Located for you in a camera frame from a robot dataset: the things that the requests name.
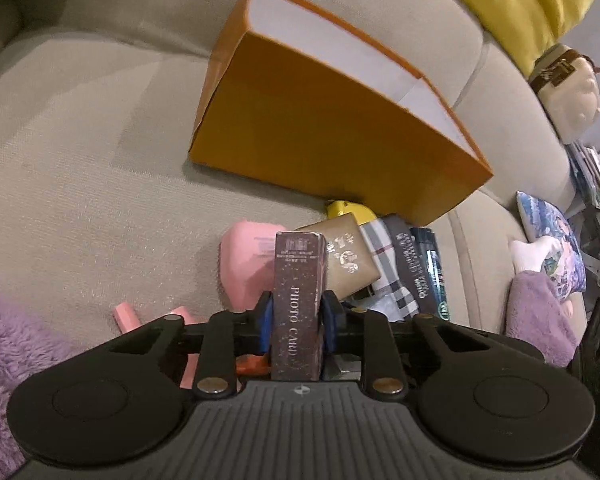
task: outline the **pink case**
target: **pink case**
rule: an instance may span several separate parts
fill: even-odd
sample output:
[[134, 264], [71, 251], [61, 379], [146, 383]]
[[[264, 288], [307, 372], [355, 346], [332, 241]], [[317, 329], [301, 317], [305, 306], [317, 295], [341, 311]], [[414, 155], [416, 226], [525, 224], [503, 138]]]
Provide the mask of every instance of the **pink case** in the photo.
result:
[[242, 221], [220, 243], [220, 282], [234, 312], [251, 310], [263, 290], [273, 288], [276, 233], [282, 225]]

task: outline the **metal screw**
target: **metal screw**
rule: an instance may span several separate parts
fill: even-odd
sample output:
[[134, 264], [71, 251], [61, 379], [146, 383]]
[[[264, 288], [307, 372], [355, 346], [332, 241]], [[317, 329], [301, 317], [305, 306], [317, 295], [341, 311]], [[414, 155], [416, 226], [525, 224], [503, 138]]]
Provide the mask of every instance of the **metal screw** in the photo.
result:
[[205, 377], [198, 381], [198, 389], [206, 394], [221, 394], [229, 387], [222, 377]]
[[374, 381], [374, 390], [380, 394], [399, 394], [403, 388], [402, 381], [393, 377], [383, 377]]

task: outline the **sofa seat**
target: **sofa seat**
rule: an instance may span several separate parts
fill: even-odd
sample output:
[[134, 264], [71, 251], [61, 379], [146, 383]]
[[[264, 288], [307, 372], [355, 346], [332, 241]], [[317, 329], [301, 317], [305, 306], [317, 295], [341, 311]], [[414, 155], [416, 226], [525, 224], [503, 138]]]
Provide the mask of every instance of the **sofa seat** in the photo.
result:
[[[60, 28], [0, 53], [0, 290], [82, 344], [117, 334], [121, 301], [145, 321], [228, 306], [232, 223], [324, 217], [322, 200], [187, 162], [206, 64]], [[432, 227], [452, 320], [501, 331], [518, 222], [478, 191]]]

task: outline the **pink marker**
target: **pink marker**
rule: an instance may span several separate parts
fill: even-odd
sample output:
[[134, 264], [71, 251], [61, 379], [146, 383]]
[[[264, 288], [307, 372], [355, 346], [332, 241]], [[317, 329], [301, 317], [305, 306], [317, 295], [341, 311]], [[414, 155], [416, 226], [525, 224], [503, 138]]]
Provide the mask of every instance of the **pink marker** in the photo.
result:
[[[172, 310], [170, 314], [177, 314], [184, 318], [184, 323], [187, 325], [204, 323], [204, 319], [200, 316], [192, 316], [184, 306]], [[128, 304], [126, 301], [120, 303], [113, 309], [113, 317], [116, 319], [116, 323], [120, 329], [120, 332], [126, 334], [136, 328], [140, 328], [142, 323], [138, 319], [138, 315], [134, 310], [133, 306]], [[193, 377], [196, 374], [196, 366], [198, 365], [199, 354], [189, 354], [187, 359], [187, 367], [184, 370], [182, 380], [180, 381], [180, 387], [191, 389], [193, 386]]]

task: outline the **purple fuzzy blanket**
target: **purple fuzzy blanket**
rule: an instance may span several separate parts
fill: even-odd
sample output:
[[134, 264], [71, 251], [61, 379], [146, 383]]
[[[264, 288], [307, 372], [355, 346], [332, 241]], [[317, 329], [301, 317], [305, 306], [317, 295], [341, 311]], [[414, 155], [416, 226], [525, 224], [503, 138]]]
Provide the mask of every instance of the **purple fuzzy blanket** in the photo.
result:
[[556, 299], [554, 282], [544, 272], [524, 270], [513, 278], [505, 333], [531, 343], [546, 362], [560, 368], [569, 364], [578, 346]]
[[0, 480], [24, 462], [6, 421], [7, 401], [12, 391], [30, 375], [77, 352], [43, 323], [0, 297]]

